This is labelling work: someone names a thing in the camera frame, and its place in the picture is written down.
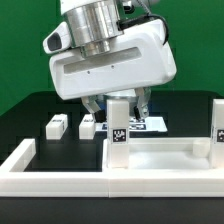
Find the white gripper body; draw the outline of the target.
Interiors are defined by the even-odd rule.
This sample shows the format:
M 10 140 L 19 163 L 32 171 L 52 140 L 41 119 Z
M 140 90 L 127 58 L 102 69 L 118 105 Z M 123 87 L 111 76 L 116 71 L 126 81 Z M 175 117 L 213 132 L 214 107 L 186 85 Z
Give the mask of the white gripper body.
M 152 87 L 172 80 L 176 65 L 157 19 L 128 28 L 110 41 L 105 54 L 83 58 L 78 49 L 50 58 L 57 94 L 64 100 Z

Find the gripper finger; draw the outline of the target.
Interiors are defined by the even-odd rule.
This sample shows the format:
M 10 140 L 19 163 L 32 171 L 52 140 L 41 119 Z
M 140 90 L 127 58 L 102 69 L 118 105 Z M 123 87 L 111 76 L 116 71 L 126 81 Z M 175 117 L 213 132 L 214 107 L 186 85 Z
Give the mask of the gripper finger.
M 134 114 L 137 119 L 149 116 L 148 102 L 151 96 L 150 87 L 141 87 L 135 89 L 137 104 L 134 106 Z
M 83 106 L 93 116 L 95 122 L 105 122 L 106 113 L 97 104 L 97 96 L 85 96 L 81 98 Z

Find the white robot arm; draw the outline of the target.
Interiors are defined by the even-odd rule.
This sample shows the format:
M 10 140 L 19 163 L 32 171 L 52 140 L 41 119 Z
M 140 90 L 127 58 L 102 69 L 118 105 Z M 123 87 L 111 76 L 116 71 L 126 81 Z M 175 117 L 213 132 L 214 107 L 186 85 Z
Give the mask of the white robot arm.
M 165 19 L 145 0 L 60 0 L 65 20 L 43 41 L 57 94 L 80 98 L 95 116 L 100 95 L 133 95 L 135 117 L 149 115 L 150 88 L 173 79 L 175 61 Z M 122 20 L 119 8 L 145 13 Z

